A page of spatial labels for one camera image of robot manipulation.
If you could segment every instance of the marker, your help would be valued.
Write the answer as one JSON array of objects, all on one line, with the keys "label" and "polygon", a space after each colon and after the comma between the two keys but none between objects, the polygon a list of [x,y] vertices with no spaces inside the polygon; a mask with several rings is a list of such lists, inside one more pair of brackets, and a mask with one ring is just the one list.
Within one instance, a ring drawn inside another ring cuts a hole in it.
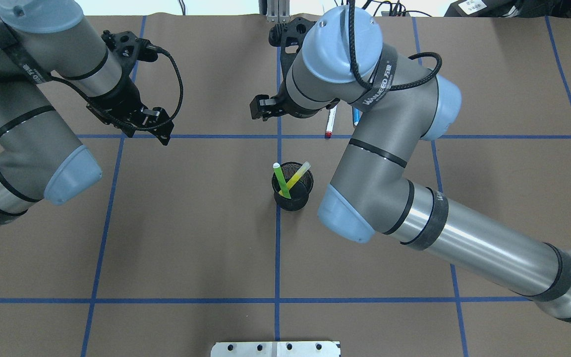
[{"label": "marker", "polygon": [[329,115],[327,116],[327,128],[326,128],[326,138],[332,137],[332,130],[334,129],[334,119],[336,118],[336,107],[329,110]]},{"label": "marker", "polygon": [[351,108],[351,119],[354,122],[354,126],[360,122],[360,111],[354,107]]},{"label": "marker", "polygon": [[290,190],[285,182],[286,179],[284,177],[284,173],[281,171],[281,165],[279,165],[279,163],[274,163],[272,164],[272,169],[275,170],[275,176],[277,177],[279,187],[281,187],[279,194],[285,198],[292,198],[292,196],[290,196]]},{"label": "marker", "polygon": [[301,180],[301,177],[303,177],[305,173],[308,172],[309,169],[310,169],[310,163],[308,161],[305,161],[303,165],[299,167],[299,170],[296,170],[294,175],[292,175],[292,177],[290,177],[290,179],[287,181],[286,183],[287,189],[293,188],[295,183],[299,182],[299,180]]}]

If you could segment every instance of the blue marker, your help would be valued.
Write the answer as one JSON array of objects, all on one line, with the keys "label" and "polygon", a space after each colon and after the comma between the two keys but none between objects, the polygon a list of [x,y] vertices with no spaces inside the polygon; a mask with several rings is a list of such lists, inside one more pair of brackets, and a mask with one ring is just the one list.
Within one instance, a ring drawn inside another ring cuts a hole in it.
[{"label": "blue marker", "polygon": [[351,108],[351,119],[354,122],[354,126],[358,125],[358,122],[360,121],[360,111],[354,107]]}]

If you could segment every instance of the mesh pen holder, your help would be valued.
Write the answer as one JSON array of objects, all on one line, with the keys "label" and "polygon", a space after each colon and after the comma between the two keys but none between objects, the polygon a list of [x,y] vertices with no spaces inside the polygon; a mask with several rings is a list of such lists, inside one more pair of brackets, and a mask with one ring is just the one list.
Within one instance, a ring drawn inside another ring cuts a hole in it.
[{"label": "mesh pen holder", "polygon": [[[284,178],[286,182],[294,175],[294,173],[299,170],[302,164],[295,162],[287,162],[281,165],[281,171],[284,173]],[[308,197],[310,197],[310,191],[314,185],[314,178],[312,172],[308,170],[297,183],[290,189],[290,197],[285,198],[279,194],[281,187],[279,187],[279,181],[277,181],[277,176],[272,174],[272,190],[274,190],[274,197],[277,205],[286,211],[297,211],[303,208],[306,203],[308,203]]]}]

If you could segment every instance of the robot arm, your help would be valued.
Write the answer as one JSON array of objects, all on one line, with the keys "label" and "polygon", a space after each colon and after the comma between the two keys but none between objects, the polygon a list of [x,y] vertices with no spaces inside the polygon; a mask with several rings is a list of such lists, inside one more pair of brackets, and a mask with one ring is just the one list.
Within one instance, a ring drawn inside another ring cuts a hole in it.
[{"label": "robot arm", "polygon": [[[278,95],[258,96],[251,103],[252,117],[264,120],[281,114],[308,118],[335,98],[363,111],[327,187],[320,220],[357,242],[367,242],[375,232],[391,235],[571,322],[571,251],[537,242],[402,177],[417,141],[438,138],[455,120],[461,95],[440,75],[394,91],[431,71],[394,56],[395,50],[382,44],[374,19],[354,9],[353,2],[349,6],[351,11],[347,6],[328,11],[309,30]],[[281,29],[283,36],[300,30],[300,21]],[[354,40],[358,72],[364,84],[374,84],[371,89],[355,79],[349,53]]]},{"label": "robot arm", "polygon": [[129,137],[149,131],[167,145],[182,96],[169,117],[142,104],[129,79],[137,60],[158,54],[170,57],[131,32],[98,36],[73,0],[0,0],[0,225],[43,198],[61,205],[102,176],[36,84],[68,84],[104,124]]}]

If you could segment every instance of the green marker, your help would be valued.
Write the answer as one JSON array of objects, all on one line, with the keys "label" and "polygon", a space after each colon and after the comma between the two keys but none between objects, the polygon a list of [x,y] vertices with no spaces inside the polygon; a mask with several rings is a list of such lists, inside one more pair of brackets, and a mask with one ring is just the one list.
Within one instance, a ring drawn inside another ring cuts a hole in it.
[{"label": "green marker", "polygon": [[305,161],[303,165],[299,167],[299,170],[296,170],[294,175],[292,175],[292,177],[287,181],[286,183],[287,189],[290,190],[291,188],[293,188],[294,184],[299,182],[299,180],[301,180],[301,177],[303,177],[303,175],[306,172],[308,172],[309,169],[310,169],[310,163],[308,161]]},{"label": "green marker", "polygon": [[279,163],[274,163],[272,165],[272,169],[275,169],[275,176],[277,177],[277,181],[279,182],[279,187],[281,187],[281,191],[279,192],[281,196],[285,198],[292,198],[290,196],[290,190],[287,189],[287,185],[285,182],[285,177],[283,171],[281,171],[281,165]]}]

